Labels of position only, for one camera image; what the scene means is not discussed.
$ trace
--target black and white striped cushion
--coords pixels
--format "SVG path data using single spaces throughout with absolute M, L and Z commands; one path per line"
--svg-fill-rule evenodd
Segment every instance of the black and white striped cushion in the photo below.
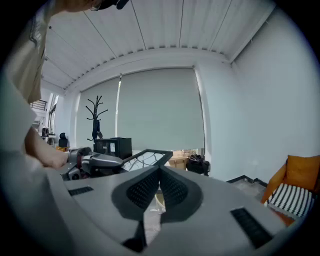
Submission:
M 269 206 L 293 219 L 306 215 L 314 204 L 312 193 L 298 186 L 281 183 L 265 201 L 264 206 Z

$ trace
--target railing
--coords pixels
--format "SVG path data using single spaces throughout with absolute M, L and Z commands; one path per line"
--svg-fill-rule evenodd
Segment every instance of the railing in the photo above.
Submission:
M 41 99 L 30 103 L 31 108 L 36 110 L 43 110 L 43 111 L 46 111 L 46 105 L 47 105 L 47 102 Z

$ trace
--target ceiling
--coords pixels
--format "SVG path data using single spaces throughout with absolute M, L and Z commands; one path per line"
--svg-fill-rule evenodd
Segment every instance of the ceiling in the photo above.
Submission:
M 42 83 L 63 90 L 113 59 L 193 48 L 232 62 L 266 21 L 268 0 L 131 0 L 122 10 L 63 12 L 50 20 Z

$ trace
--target beige sleeve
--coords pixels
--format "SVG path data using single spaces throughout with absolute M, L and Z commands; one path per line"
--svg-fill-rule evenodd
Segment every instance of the beige sleeve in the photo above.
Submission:
M 41 100 L 41 71 L 42 71 L 42 66 L 44 65 L 45 62 L 45 50 L 43 50 L 43 54 L 39 63 L 39 66 L 37 67 L 37 71 L 34 77 L 33 81 L 33 87 L 32 91 L 29 94 L 28 102 L 32 103 L 38 100 Z

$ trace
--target roller blind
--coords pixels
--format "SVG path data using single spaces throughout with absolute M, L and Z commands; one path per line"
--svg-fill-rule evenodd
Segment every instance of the roller blind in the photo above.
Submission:
M 167 68 L 124 75 L 117 135 L 132 138 L 134 150 L 203 148 L 203 117 L 194 70 Z
M 106 82 L 100 83 L 88 90 L 85 90 L 80 95 L 78 112 L 76 115 L 76 145 L 77 147 L 93 146 L 92 130 L 93 121 L 87 118 L 92 118 L 91 113 L 86 106 L 93 111 L 94 105 L 88 101 L 90 99 L 96 103 L 97 96 L 102 96 L 98 106 L 97 113 L 107 110 L 99 116 L 100 131 L 103 134 L 103 138 L 112 138 L 115 136 L 115 113 L 116 113 L 116 101 L 118 93 L 119 78 L 114 78 Z

